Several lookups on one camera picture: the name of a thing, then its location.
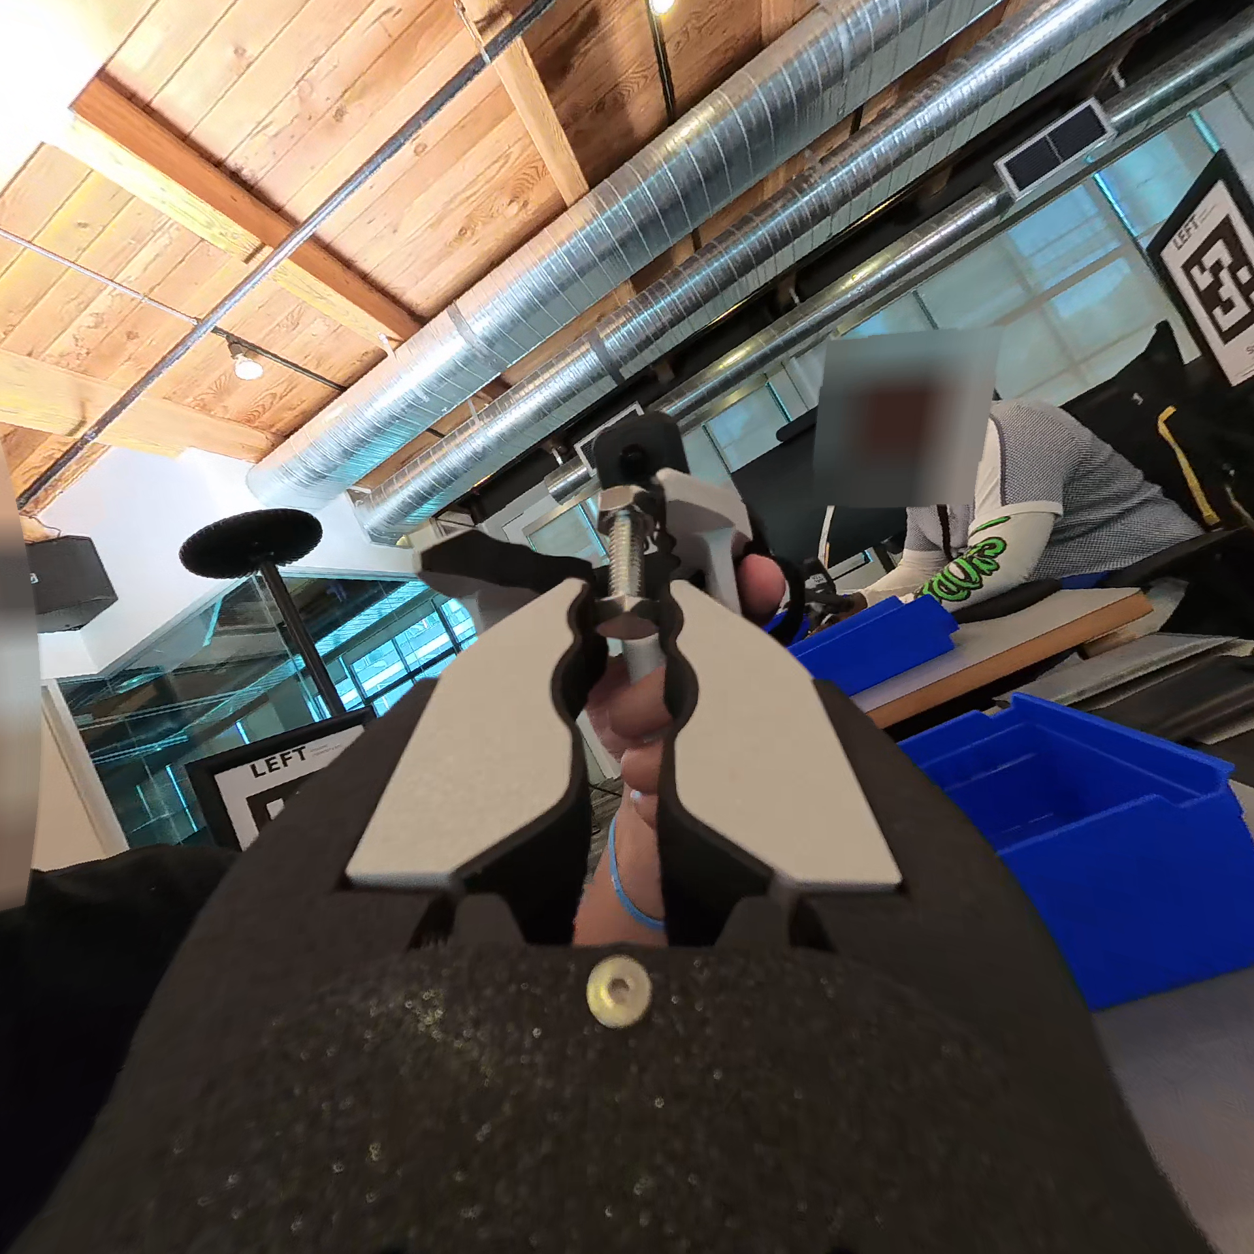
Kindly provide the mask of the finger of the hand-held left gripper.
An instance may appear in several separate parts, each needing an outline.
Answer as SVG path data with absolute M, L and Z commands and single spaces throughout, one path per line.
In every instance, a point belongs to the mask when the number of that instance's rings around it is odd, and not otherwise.
M 672 579 L 693 582 L 729 612 L 741 612 L 737 560 L 745 555 L 751 526 L 745 498 L 729 489 L 664 467 L 656 473 L 661 534 L 675 560 Z
M 455 534 L 420 551 L 420 579 L 465 604 L 477 637 L 544 637 L 570 620 L 570 600 L 554 609 L 527 609 L 565 582 L 582 582 L 598 595 L 597 570 L 578 556 L 539 555 L 525 545 L 484 534 Z

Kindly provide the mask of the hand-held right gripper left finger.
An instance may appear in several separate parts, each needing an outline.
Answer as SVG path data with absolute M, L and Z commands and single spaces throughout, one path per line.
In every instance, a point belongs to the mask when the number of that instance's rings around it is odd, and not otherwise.
M 527 943 L 570 945 L 590 846 L 590 608 L 566 579 L 444 671 L 345 864 L 351 886 L 499 894 Z

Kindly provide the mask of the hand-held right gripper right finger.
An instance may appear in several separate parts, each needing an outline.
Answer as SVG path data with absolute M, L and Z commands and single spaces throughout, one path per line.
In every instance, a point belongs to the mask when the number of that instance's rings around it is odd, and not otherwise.
M 672 718 L 656 785 L 668 943 L 715 945 L 746 900 L 788 938 L 803 904 L 895 894 L 899 865 L 826 707 L 842 694 L 680 579 L 660 625 Z

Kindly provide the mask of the silver hex bolt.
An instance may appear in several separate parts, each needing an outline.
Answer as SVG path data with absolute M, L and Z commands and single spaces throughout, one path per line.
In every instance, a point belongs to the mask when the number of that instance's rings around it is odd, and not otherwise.
M 652 497 L 647 509 L 622 509 L 598 527 L 606 551 L 606 591 L 597 600 L 593 620 L 602 637 L 642 642 L 653 637 L 649 600 L 644 597 L 644 555 L 652 537 Z

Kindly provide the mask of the blue plastic bin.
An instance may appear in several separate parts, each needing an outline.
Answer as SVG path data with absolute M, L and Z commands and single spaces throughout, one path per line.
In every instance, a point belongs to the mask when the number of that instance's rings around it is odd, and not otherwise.
M 931 597 L 887 597 L 795 642 L 788 652 L 813 679 L 855 696 L 949 652 L 956 632 L 957 620 Z
M 899 749 L 1014 873 L 1092 1012 L 1250 966 L 1228 761 L 1026 694 Z

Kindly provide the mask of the person's left forearm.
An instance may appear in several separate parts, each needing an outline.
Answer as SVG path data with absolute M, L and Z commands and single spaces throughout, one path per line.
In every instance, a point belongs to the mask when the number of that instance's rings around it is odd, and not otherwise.
M 656 797 L 628 791 L 610 822 L 603 853 L 572 919 L 580 949 L 664 949 L 656 855 Z

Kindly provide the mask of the person's left hand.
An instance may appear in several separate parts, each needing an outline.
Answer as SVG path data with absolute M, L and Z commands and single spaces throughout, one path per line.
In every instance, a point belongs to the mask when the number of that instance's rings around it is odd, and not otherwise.
M 787 579 L 774 556 L 745 555 L 737 564 L 737 586 L 741 615 L 755 625 L 768 622 L 787 597 Z M 661 686 L 661 667 L 631 682 L 624 657 L 614 655 L 586 703 L 589 724 L 618 761 L 622 790 L 647 824 L 653 824 L 661 735 L 671 727 Z

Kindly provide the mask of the large black screen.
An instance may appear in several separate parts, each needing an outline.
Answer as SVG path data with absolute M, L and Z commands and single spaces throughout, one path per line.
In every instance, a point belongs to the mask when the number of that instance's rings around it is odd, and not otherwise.
M 796 564 L 824 556 L 828 498 L 813 471 L 816 430 L 805 427 L 739 471 L 739 494 L 771 551 Z

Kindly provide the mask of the blue wristband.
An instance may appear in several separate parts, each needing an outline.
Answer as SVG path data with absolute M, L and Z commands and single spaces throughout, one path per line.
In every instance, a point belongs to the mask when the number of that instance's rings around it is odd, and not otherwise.
M 620 865 L 618 865 L 618 819 L 613 819 L 606 830 L 603 861 L 606 861 L 614 900 L 622 909 L 622 914 L 649 931 L 664 931 L 664 919 L 644 914 L 622 886 Z

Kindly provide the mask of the black floor lamp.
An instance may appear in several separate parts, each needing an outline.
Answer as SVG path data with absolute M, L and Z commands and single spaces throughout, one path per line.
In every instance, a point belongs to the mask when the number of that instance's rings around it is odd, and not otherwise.
M 259 574 L 327 712 L 338 718 L 345 716 L 345 707 L 279 574 L 279 568 L 304 560 L 318 545 L 322 526 L 314 514 L 286 506 L 251 509 L 187 537 L 178 547 L 178 563 L 193 575 L 219 582 Z

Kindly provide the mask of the black jacket yellow stripe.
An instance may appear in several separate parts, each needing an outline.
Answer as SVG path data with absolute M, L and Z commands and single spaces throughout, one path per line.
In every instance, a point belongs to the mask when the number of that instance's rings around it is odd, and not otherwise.
M 1168 322 L 1114 378 L 1063 410 L 1131 463 L 1203 531 L 1254 526 L 1250 389 L 1184 361 Z

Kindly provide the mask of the white framed ceiling vent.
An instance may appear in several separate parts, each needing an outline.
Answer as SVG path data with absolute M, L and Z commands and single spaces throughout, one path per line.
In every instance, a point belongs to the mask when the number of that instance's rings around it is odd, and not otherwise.
M 1114 125 L 1092 97 L 1059 116 L 1042 133 L 995 160 L 995 171 L 1014 201 L 1026 199 L 1060 168 L 1111 139 Z

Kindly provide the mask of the silver ventilation duct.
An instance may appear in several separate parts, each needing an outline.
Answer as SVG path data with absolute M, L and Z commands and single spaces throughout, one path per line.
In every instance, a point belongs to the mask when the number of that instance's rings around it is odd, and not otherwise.
M 818 2 L 244 476 L 318 509 L 987 14 Z
M 1007 15 L 483 415 L 384 479 L 356 505 L 364 537 L 397 542 L 1159 7 L 1151 0 L 1056 0 Z
M 997 175 L 953 199 L 936 215 L 913 229 L 888 240 L 882 252 L 862 259 L 849 271 L 796 304 L 788 314 L 771 322 L 755 339 L 700 369 L 668 395 L 656 401 L 679 430 L 692 430 L 715 411 L 737 405 L 755 391 L 779 361 L 805 353 L 828 332 L 844 331 L 874 318 L 899 290 L 917 286 L 933 269 L 944 267 L 962 248 L 973 248 L 985 232 L 1035 208 L 1042 196 L 1053 196 L 1119 159 L 1142 134 L 1168 126 L 1209 101 L 1230 77 L 1250 69 L 1254 23 L 1250 11 L 1241 11 L 1179 56 L 1164 60 L 1142 80 L 1117 92 L 1105 105 L 1089 101 L 1075 113 L 1102 116 L 1105 130 L 1098 139 L 1049 164 L 1040 176 L 1026 182 L 1026 193 L 1011 191 Z

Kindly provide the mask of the black wall speaker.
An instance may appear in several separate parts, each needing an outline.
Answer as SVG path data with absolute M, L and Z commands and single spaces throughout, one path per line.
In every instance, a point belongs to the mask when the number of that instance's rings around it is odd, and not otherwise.
M 78 632 L 115 604 L 115 588 L 87 537 L 52 537 L 24 547 L 37 633 Z

